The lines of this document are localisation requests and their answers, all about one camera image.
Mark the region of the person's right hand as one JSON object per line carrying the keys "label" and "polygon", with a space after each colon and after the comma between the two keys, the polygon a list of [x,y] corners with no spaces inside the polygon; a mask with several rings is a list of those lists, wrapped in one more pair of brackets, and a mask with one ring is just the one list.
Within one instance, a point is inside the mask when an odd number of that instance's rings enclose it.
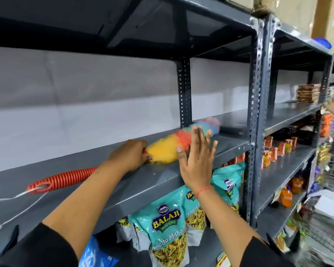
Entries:
{"label": "person's right hand", "polygon": [[199,154],[198,127],[193,126],[191,128],[191,146],[189,155],[187,155],[187,168],[180,170],[184,183],[195,196],[210,188],[213,167],[213,162],[209,161],[209,151],[213,143],[211,141],[211,130],[208,130],[205,135],[207,138],[207,152]]}

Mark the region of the person's left hand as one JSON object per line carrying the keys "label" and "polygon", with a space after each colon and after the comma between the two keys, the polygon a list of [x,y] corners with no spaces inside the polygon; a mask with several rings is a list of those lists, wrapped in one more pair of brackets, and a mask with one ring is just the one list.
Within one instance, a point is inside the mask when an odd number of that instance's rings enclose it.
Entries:
{"label": "person's left hand", "polygon": [[138,169],[136,164],[136,141],[129,139],[120,147],[110,153],[108,163],[116,167],[120,172],[126,174]]}

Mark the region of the rainbow duster with orange handle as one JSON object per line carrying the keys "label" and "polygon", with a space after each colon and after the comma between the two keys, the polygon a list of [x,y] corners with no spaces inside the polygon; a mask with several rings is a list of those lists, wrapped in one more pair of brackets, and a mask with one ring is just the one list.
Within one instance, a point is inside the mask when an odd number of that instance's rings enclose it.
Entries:
{"label": "rainbow duster with orange handle", "polygon": [[[144,149],[143,153],[152,156],[152,159],[150,160],[152,163],[169,164],[176,161],[176,147],[181,147],[183,150],[187,151],[191,146],[191,128],[192,125],[189,127],[184,127],[170,135],[165,136],[164,138],[157,140],[154,143],[151,143],[147,148]],[[17,194],[12,198],[1,198],[0,202],[4,202],[22,197],[26,194],[43,194],[26,209],[13,216],[9,220],[1,223],[0,229],[2,229],[5,224],[8,224],[28,211],[31,207],[38,203],[46,193],[81,183],[85,181],[97,168],[98,167],[76,169],[52,175],[31,183],[24,192]]]}

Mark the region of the person's left forearm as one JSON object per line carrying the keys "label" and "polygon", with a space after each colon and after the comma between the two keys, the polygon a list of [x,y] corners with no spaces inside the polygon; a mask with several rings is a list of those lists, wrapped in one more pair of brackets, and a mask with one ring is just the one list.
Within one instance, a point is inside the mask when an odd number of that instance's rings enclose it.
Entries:
{"label": "person's left forearm", "polygon": [[98,219],[112,192],[129,170],[120,163],[106,161],[44,220],[82,256]]}

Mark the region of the person's right forearm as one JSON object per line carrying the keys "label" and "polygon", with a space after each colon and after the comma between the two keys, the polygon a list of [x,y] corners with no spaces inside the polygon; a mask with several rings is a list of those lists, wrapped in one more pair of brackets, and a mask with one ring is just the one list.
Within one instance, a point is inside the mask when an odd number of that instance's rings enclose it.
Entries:
{"label": "person's right forearm", "polygon": [[212,186],[199,193],[196,198],[214,227],[231,266],[239,267],[243,253],[252,237],[259,240],[261,237],[223,201]]}

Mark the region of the wide grey metal shelf rack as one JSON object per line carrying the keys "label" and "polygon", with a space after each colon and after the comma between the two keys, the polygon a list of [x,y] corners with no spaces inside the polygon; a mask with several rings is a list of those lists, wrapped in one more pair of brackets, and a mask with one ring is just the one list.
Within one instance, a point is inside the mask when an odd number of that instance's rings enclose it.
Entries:
{"label": "wide grey metal shelf rack", "polygon": [[[105,21],[95,33],[73,31],[28,23],[18,16],[0,16],[0,45],[9,38],[4,31],[17,33],[21,48],[52,49],[58,52],[93,53],[102,56],[120,56],[169,60],[176,64],[178,82],[179,117],[181,128],[192,122],[190,59],[202,57],[214,60],[250,62],[249,102],[247,123],[243,132],[236,127],[227,127],[222,122],[216,162],[229,159],[243,152],[249,153],[247,179],[244,182],[241,214],[250,220],[252,214],[252,189],[255,143],[259,117],[259,91],[261,85],[263,26],[264,21],[236,8],[234,4],[222,4],[217,0],[108,0],[116,6],[106,8]],[[192,34],[191,26],[197,31],[210,34]],[[228,44],[250,40],[243,49],[222,50]],[[41,179],[47,175],[75,168],[92,167],[99,164],[102,155],[108,155],[118,143],[76,154],[54,158],[0,172],[0,184],[22,185],[14,177],[23,180]],[[108,201],[106,211],[99,219],[94,232],[100,232],[148,202],[156,200],[178,186],[183,185],[178,173],[178,164],[152,163],[142,166],[127,175],[117,187],[117,194]]]}

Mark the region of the row of small red packets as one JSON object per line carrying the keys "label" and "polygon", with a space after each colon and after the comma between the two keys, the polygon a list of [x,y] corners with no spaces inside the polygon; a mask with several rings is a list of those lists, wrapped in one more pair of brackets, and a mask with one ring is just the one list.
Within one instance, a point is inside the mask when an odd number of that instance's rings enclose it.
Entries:
{"label": "row of small red packets", "polygon": [[272,162],[276,163],[278,157],[283,157],[286,153],[291,153],[292,150],[296,149],[297,141],[298,137],[291,137],[276,144],[272,136],[266,136],[263,139],[264,150],[261,169],[269,167]]}

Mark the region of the large teal snack packet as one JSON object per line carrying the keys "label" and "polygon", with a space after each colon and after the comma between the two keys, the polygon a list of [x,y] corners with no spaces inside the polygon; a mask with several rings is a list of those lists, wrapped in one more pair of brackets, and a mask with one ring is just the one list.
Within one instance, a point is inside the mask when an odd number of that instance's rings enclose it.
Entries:
{"label": "large teal snack packet", "polygon": [[152,267],[185,267],[189,263],[185,188],[180,187],[128,216],[133,247],[148,251]]}

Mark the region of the narrow grey metal shelf rack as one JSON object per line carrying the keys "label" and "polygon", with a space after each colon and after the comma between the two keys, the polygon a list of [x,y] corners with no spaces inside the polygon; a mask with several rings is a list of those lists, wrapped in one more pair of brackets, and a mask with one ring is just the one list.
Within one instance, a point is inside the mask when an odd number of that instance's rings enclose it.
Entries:
{"label": "narrow grey metal shelf rack", "polygon": [[[294,27],[281,22],[275,15],[266,16],[262,23],[261,84],[257,96],[258,126],[255,134],[250,225],[267,241],[267,237],[276,238],[291,214],[291,210],[275,211],[269,207],[275,193],[278,193],[302,166],[306,166],[310,158],[315,157],[321,103],[325,101],[329,86],[334,54]],[[322,71],[319,102],[275,103],[280,70],[309,72],[307,84],[312,81],[314,71]],[[274,162],[262,169],[264,138],[312,114],[316,115],[316,125],[311,147],[301,145],[295,154],[285,154],[280,162]]]}

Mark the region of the shelf price label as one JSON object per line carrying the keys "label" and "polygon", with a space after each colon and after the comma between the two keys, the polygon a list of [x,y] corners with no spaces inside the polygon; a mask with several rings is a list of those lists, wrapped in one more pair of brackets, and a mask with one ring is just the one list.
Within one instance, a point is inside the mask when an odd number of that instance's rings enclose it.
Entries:
{"label": "shelf price label", "polygon": [[231,263],[229,258],[227,257],[224,250],[222,250],[218,257],[216,258],[216,265],[215,267],[231,267]]}

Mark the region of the stack of brown packets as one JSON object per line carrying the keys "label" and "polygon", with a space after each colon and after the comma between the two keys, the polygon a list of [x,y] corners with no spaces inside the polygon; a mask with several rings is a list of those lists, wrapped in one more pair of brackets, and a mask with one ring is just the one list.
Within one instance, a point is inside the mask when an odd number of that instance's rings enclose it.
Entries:
{"label": "stack of brown packets", "polygon": [[297,103],[318,103],[320,96],[321,84],[298,85],[297,87]]}

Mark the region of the yellow snack packets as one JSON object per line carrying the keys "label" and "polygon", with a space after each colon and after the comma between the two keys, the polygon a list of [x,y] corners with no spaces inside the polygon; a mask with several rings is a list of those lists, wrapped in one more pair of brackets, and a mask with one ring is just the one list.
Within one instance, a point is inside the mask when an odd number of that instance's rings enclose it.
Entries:
{"label": "yellow snack packets", "polygon": [[331,160],[331,144],[330,143],[323,143],[318,146],[317,148],[317,164],[324,164]]}

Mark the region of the green yellow snack packet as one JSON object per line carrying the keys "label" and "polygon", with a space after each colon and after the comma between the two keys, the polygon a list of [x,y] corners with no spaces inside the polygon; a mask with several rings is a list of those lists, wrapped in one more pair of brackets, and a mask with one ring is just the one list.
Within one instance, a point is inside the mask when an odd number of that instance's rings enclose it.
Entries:
{"label": "green yellow snack packet", "polygon": [[285,254],[291,251],[291,241],[295,238],[298,230],[298,225],[294,219],[288,219],[286,221],[275,239],[276,246],[282,253]]}

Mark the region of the stack of orange packets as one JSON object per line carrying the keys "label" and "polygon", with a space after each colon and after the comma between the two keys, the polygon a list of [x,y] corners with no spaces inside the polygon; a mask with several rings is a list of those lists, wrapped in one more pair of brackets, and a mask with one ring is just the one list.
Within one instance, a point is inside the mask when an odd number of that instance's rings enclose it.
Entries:
{"label": "stack of orange packets", "polygon": [[320,137],[326,138],[330,135],[332,130],[334,115],[331,113],[325,113],[322,115]]}

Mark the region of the blue round lid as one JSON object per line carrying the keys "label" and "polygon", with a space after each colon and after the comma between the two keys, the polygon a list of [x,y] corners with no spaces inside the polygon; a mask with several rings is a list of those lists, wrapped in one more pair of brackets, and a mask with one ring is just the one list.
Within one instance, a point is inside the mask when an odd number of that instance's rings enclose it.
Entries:
{"label": "blue round lid", "polygon": [[331,49],[333,47],[331,42],[327,40],[326,38],[318,37],[318,38],[314,38],[313,40],[321,44],[322,46],[324,46],[326,49]]}

